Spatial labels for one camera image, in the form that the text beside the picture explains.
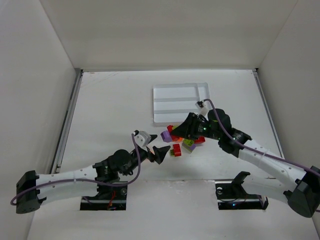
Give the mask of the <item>red and green lego stack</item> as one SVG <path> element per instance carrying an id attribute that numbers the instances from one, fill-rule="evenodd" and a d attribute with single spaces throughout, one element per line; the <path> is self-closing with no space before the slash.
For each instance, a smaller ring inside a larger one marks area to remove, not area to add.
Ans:
<path id="1" fill-rule="evenodd" d="M 172 157 L 181 157 L 182 151 L 179 143 L 175 143 L 172 145 L 172 149 L 170 149 L 170 156 Z"/>

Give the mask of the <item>large red lego block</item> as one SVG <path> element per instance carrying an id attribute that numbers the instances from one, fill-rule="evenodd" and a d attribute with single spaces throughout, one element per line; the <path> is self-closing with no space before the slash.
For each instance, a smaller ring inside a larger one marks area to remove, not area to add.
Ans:
<path id="1" fill-rule="evenodd" d="M 205 137 L 200 136 L 199 138 L 197 138 L 197 139 L 194 141 L 194 143 L 195 143 L 196 145 L 200 145 L 200 144 L 203 144 L 205 141 L 206 141 Z"/>

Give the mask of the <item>white divided sorting tray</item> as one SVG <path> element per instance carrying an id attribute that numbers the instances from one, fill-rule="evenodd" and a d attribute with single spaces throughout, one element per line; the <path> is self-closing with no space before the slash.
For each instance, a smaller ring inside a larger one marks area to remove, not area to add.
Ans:
<path id="1" fill-rule="evenodd" d="M 206 82 L 156 84 L 153 86 L 153 122 L 169 125 L 198 113 L 196 103 L 210 97 Z"/>

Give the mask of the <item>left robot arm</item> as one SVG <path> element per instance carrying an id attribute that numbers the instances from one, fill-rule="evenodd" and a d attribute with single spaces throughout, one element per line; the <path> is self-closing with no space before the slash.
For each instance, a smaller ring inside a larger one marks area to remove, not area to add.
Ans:
<path id="1" fill-rule="evenodd" d="M 54 201 L 92 198 L 110 190 L 123 189 L 138 179 L 143 161 L 158 165 L 164 161 L 171 147 L 149 148 L 156 138 L 156 134 L 136 130 L 131 134 L 132 151 L 119 149 L 105 160 L 73 171 L 51 174 L 27 171 L 16 183 L 16 195 L 10 204 L 17 214 L 27 214 Z"/>

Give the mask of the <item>small red lego brick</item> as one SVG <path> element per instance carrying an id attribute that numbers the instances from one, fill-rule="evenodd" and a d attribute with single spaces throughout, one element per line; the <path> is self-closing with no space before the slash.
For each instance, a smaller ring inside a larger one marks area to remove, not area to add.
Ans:
<path id="1" fill-rule="evenodd" d="M 166 128 L 167 128 L 167 131 L 169 132 L 169 134 L 171 134 L 172 131 L 176 128 L 176 126 L 175 125 L 168 125 Z"/>

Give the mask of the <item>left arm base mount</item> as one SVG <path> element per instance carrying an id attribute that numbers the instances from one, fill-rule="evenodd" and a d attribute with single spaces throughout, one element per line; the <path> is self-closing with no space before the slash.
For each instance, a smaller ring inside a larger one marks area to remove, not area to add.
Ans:
<path id="1" fill-rule="evenodd" d="M 96 196 L 83 196 L 80 211 L 125 211 L 128 186 L 102 186 Z"/>

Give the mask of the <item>green and purple lego stack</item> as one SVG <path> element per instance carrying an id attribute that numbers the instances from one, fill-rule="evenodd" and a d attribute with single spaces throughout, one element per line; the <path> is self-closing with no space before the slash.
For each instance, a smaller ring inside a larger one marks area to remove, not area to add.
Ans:
<path id="1" fill-rule="evenodd" d="M 188 150 L 190 153 L 192 153 L 194 151 L 194 149 L 196 148 L 196 144 L 193 140 L 190 139 L 184 139 L 182 141 L 182 146 Z"/>

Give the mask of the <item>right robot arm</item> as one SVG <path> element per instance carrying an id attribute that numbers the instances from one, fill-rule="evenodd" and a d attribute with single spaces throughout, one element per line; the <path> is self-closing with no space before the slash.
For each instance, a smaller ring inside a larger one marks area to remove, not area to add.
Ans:
<path id="1" fill-rule="evenodd" d="M 217 140 L 224 152 L 271 176 L 261 178 L 241 171 L 230 182 L 219 182 L 216 196 L 222 202 L 235 202 L 250 195 L 265 196 L 288 204 L 306 218 L 311 218 L 320 206 L 319 168 L 303 169 L 278 160 L 248 134 L 232 127 L 230 117 L 222 109 L 210 110 L 207 117 L 191 112 L 171 133 L 193 141 L 201 137 Z"/>

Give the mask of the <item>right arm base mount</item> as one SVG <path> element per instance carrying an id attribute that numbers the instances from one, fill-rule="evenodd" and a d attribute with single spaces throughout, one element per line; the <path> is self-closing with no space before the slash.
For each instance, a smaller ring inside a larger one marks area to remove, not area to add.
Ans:
<path id="1" fill-rule="evenodd" d="M 266 210 L 269 206 L 267 197 L 249 194 L 243 188 L 245 178 L 251 174 L 241 171 L 234 179 L 215 182 L 215 195 L 220 211 Z"/>

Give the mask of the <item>purple round lego brick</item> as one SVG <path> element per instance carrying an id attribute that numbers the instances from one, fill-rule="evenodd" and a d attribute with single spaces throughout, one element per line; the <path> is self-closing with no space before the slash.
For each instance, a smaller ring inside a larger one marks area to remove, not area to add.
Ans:
<path id="1" fill-rule="evenodd" d="M 173 141 L 170 135 L 170 132 L 168 130 L 161 132 L 160 136 L 165 143 L 171 143 Z"/>

